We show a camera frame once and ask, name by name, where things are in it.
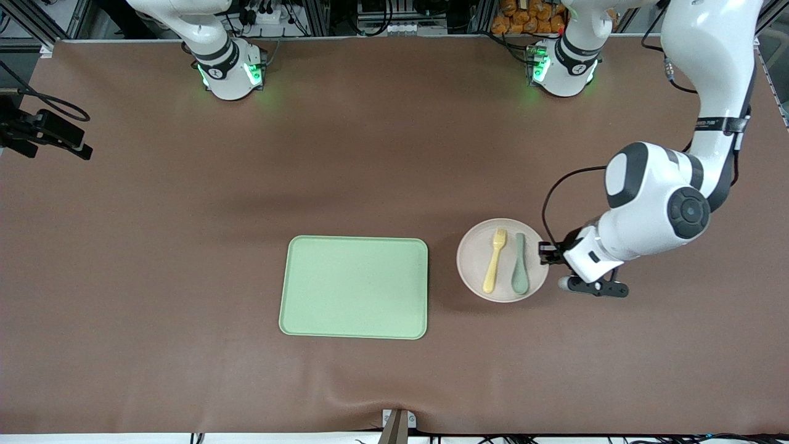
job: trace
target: cable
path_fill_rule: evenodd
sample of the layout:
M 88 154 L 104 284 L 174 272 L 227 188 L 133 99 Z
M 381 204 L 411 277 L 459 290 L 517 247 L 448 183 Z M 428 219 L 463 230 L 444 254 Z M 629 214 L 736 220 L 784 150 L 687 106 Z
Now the cable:
M 17 73 L 14 73 L 11 70 L 11 68 L 9 68 L 8 65 L 6 65 L 6 63 L 3 62 L 2 60 L 0 60 L 0 68 L 3 68 L 8 74 L 11 75 L 11 77 L 14 78 L 14 80 L 19 82 L 19 84 L 23 86 L 23 88 L 20 88 L 18 90 L 18 92 L 20 94 L 24 94 L 26 96 L 37 97 L 42 102 L 46 103 L 50 108 L 54 109 L 55 111 L 61 113 L 62 115 L 66 116 L 66 117 L 69 117 L 71 119 L 77 120 L 78 122 L 88 122 L 88 121 L 90 121 L 91 116 L 87 112 L 85 112 L 85 110 L 83 110 L 82 108 L 78 107 L 77 105 L 75 105 L 73 103 L 70 103 L 70 102 L 67 102 L 67 101 L 65 101 L 63 99 L 59 99 L 59 98 L 54 97 L 54 96 L 50 96 L 49 94 L 42 94 L 41 92 L 37 92 L 30 85 L 28 85 L 28 82 L 24 81 L 24 79 L 22 79 L 22 77 L 19 77 L 17 75 Z M 63 108 L 61 108 L 58 105 L 56 105 L 56 103 L 59 103 L 59 104 L 63 105 L 64 107 L 71 108 L 72 110 L 77 112 L 77 115 L 72 114 L 72 113 L 64 110 Z
M 503 47 L 509 47 L 509 48 L 512 48 L 512 49 L 519 49 L 519 50 L 523 50 L 523 51 L 525 51 L 525 49 L 526 49 L 526 45 L 516 45 L 515 43 L 508 43 L 506 40 L 504 40 L 504 38 L 500 39 L 499 37 L 497 37 L 492 32 L 477 31 L 477 34 L 481 34 L 483 36 L 488 36 L 491 40 L 493 40 L 494 42 L 498 43 L 499 45 L 501 45 Z
M 240 37 L 241 34 L 239 34 L 239 31 L 236 29 L 236 26 L 233 24 L 233 21 L 230 19 L 230 15 L 228 13 L 225 13 L 225 18 L 227 19 L 227 24 L 230 25 L 230 29 L 233 32 L 233 37 Z
M 279 51 L 279 45 L 282 43 L 282 40 L 277 40 L 277 46 L 274 47 L 274 50 L 271 52 L 271 57 L 266 60 L 266 66 L 271 66 L 274 63 L 274 57 L 277 56 L 277 51 Z
M 657 22 L 660 21 L 660 18 L 666 13 L 667 9 L 668 9 L 667 5 L 664 8 L 662 8 L 660 10 L 660 13 L 657 14 L 657 17 L 655 17 L 655 20 L 652 22 L 652 24 L 649 26 L 649 28 L 647 28 L 646 32 L 644 33 L 644 36 L 641 38 L 641 46 L 645 47 L 646 49 L 651 49 L 652 51 L 658 51 L 658 52 L 660 52 L 663 55 L 663 65 L 664 65 L 664 70 L 665 70 L 665 73 L 666 73 L 666 78 L 668 79 L 668 82 L 671 83 L 671 86 L 673 86 L 674 88 L 677 88 L 678 90 L 683 91 L 683 92 L 689 92 L 691 94 L 698 94 L 695 89 L 685 88 L 684 86 L 677 85 L 677 83 L 674 81 L 674 66 L 671 64 L 671 60 L 666 56 L 666 53 L 665 53 L 665 51 L 663 51 L 662 47 L 659 47 L 659 46 L 656 47 L 654 45 L 646 44 L 646 38 L 649 36 L 649 34 L 655 28 L 655 26 L 657 25 Z
M 739 180 L 739 150 L 735 150 L 732 156 L 735 157 L 735 177 L 731 180 L 729 186 L 734 186 Z
M 357 35 L 359 35 L 359 36 L 375 37 L 375 36 L 378 36 L 378 35 L 382 34 L 384 31 L 386 31 L 389 28 L 389 25 L 392 24 L 392 19 L 395 18 L 395 5 L 392 3 L 392 0 L 387 0 L 387 4 L 389 5 L 389 18 L 387 19 L 387 10 L 386 10 L 386 7 L 384 7 L 384 9 L 383 9 L 383 23 L 381 24 L 381 27 L 378 29 L 378 31 L 375 31 L 373 34 L 368 34 L 367 32 L 361 31 L 353 23 L 353 19 L 352 19 L 352 16 L 353 16 L 352 12 L 353 12 L 353 10 L 352 9 L 349 9 L 348 25 L 350 25 L 351 29 L 353 29 L 353 31 L 356 32 Z
M 2 22 L 3 22 L 3 21 L 6 19 L 6 18 L 8 19 L 8 20 L 6 21 L 6 24 L 2 24 Z M 10 15 L 8 15 L 8 14 L 6 14 L 6 13 L 4 13 L 4 12 L 2 12 L 2 11 L 0 11 L 0 24 L 2 24 L 2 29 L 0 29 L 0 34 L 2 34 L 3 32 L 5 32 L 5 31 L 6 31 L 6 29 L 8 29 L 8 25 L 9 25 L 9 24 L 11 24 L 11 16 L 10 16 Z
M 671 86 L 673 86 L 674 88 L 677 88 L 679 91 L 689 92 L 691 94 L 698 94 L 698 92 L 695 89 L 688 89 L 685 88 L 684 86 L 677 85 L 674 79 L 668 79 L 668 83 L 670 83 Z
M 291 0 L 285 0 L 283 5 L 285 9 L 288 11 L 288 15 L 290 15 L 294 19 L 294 24 L 304 37 L 309 37 L 309 32 L 307 32 L 307 28 L 301 23 L 301 19 L 299 18 L 298 14 L 295 13 L 294 4 Z
M 653 50 L 653 51 L 658 51 L 658 52 L 660 52 L 661 54 L 663 54 L 663 48 L 662 48 L 662 47 L 656 47 L 656 46 L 653 46 L 653 45 L 648 45 L 648 44 L 646 44 L 646 43 L 644 43 L 644 42 L 646 41 L 646 38 L 647 38 L 647 36 L 649 36 L 649 33 L 650 33 L 650 32 L 652 32 L 652 30 L 653 30 L 653 29 L 655 28 L 655 26 L 657 25 L 657 22 L 658 22 L 658 21 L 660 21 L 660 18 L 663 16 L 663 14 L 665 14 L 665 13 L 666 13 L 666 9 L 667 9 L 667 8 L 663 8 L 663 9 L 660 11 L 660 13 L 659 13 L 659 14 L 657 14 L 657 17 L 655 17 L 655 21 L 653 21 L 653 22 L 652 22 L 652 24 L 649 26 L 649 28 L 647 28 L 646 32 L 644 33 L 644 36 L 641 38 L 641 45 L 642 45 L 643 47 L 645 47 L 646 49 L 651 49 L 651 50 Z
M 551 200 L 551 195 L 553 194 L 553 191 L 559 185 L 561 185 L 561 183 L 564 182 L 566 179 L 568 179 L 568 178 L 570 178 L 570 177 L 572 177 L 572 176 L 574 176 L 576 174 L 586 173 L 588 171 L 599 171 L 599 170 L 604 170 L 604 169 L 605 169 L 605 166 L 601 166 L 601 167 L 587 167 L 587 168 L 581 168 L 579 170 L 571 171 L 571 172 L 563 175 L 561 177 L 561 179 L 557 180 L 556 183 L 554 183 L 553 186 L 551 187 L 551 189 L 548 191 L 548 195 L 545 196 L 545 201 L 543 202 L 542 220 L 543 220 L 543 226 L 545 227 L 545 232 L 548 233 L 548 238 L 551 240 L 551 244 L 553 244 L 553 246 L 558 248 L 558 245 L 556 243 L 556 239 L 554 239 L 553 233 L 551 233 L 551 229 L 548 227 L 548 221 L 545 219 L 545 212 L 548 209 L 548 202 Z
M 523 58 L 520 58 L 520 57 L 518 56 L 518 54 L 516 54 L 516 53 L 515 53 L 515 50 L 514 50 L 514 49 L 512 49 L 512 47 L 511 47 L 511 46 L 510 46 L 510 45 L 507 43 L 507 39 L 504 37 L 504 34 L 502 34 L 502 35 L 501 35 L 501 40 L 504 42 L 504 47 L 507 49 L 507 51 L 509 51 L 509 52 L 510 52 L 510 55 L 511 55 L 511 56 L 512 56 L 512 57 L 513 57 L 515 60 L 518 60 L 520 63 L 523 63 L 523 64 L 525 64 L 525 65 L 536 65 L 536 63 L 535 63 L 535 62 L 531 62 L 531 61 L 529 61 L 529 60 L 525 60 L 525 59 L 523 59 Z

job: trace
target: brown tablecloth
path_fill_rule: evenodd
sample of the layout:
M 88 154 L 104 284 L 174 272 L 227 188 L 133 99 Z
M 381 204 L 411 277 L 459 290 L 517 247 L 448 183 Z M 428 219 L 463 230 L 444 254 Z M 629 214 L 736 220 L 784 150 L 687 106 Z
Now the brown tablecloth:
M 604 57 L 561 100 L 482 38 L 286 42 L 227 103 L 177 44 L 59 44 L 33 84 L 92 114 L 95 154 L 0 160 L 0 430 L 354 430 L 403 407 L 436 433 L 787 431 L 789 135 L 761 67 L 739 183 L 699 240 L 623 267 L 627 299 L 561 292 L 555 267 L 490 303 L 456 273 L 477 222 L 544 232 L 565 172 L 689 140 L 697 97 L 660 56 Z M 603 210 L 588 173 L 548 217 L 564 236 Z M 427 334 L 282 334 L 301 234 L 423 239 Z

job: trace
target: light green tray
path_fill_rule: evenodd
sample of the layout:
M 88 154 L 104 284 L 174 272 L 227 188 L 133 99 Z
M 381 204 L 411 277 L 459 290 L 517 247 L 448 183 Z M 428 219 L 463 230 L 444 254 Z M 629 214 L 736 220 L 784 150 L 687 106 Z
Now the light green tray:
M 419 239 L 295 237 L 279 328 L 300 336 L 419 339 L 428 328 L 428 246 Z

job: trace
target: plate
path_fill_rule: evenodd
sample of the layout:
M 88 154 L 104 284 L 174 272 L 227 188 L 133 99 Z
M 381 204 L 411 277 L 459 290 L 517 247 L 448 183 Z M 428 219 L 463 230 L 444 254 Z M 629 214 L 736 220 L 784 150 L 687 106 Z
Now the plate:
M 488 272 L 493 255 L 493 235 L 498 228 L 507 230 L 507 243 L 501 250 L 499 269 L 496 273 L 495 288 L 488 294 L 482 291 L 485 274 Z M 525 263 L 529 276 L 529 290 L 519 295 L 512 289 L 512 272 L 518 253 L 515 235 L 523 233 L 526 237 Z M 475 225 L 463 236 L 458 246 L 458 273 L 463 283 L 476 295 L 493 302 L 509 303 L 523 300 L 542 287 L 548 277 L 548 266 L 540 264 L 537 249 L 542 241 L 529 225 L 512 219 L 490 219 Z

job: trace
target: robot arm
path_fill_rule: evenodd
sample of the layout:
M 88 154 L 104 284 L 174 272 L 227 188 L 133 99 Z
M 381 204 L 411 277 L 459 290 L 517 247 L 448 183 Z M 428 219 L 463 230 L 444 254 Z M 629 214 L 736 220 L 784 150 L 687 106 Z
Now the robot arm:
M 554 96 L 575 96 L 592 80 L 597 58 L 613 29 L 608 10 L 638 8 L 658 0 L 563 0 L 570 20 L 558 40 L 542 40 L 551 65 L 534 83 Z
M 231 0 L 128 0 L 136 10 L 173 30 L 197 59 L 203 83 L 222 100 L 237 100 L 262 88 L 265 60 L 260 49 L 230 38 L 214 15 L 227 11 Z
M 559 246 L 578 275 L 570 289 L 600 293 L 608 271 L 696 239 L 724 203 L 749 117 L 760 7 L 746 0 L 670 3 L 661 43 L 701 101 L 690 150 L 636 142 L 611 159 L 605 172 L 610 209 Z

